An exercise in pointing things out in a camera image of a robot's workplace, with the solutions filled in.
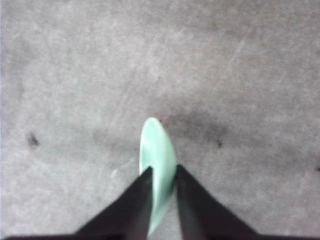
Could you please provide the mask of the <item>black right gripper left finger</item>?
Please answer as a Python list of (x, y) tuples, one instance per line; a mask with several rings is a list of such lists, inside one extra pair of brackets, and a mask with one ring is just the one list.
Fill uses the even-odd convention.
[(75, 232), (86, 240), (145, 240), (153, 206), (153, 169), (148, 167), (108, 207)]

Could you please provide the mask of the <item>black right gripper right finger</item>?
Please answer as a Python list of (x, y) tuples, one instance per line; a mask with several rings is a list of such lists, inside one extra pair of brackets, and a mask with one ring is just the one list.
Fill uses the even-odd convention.
[(184, 240), (244, 240), (258, 233), (217, 201), (181, 164), (175, 183)]

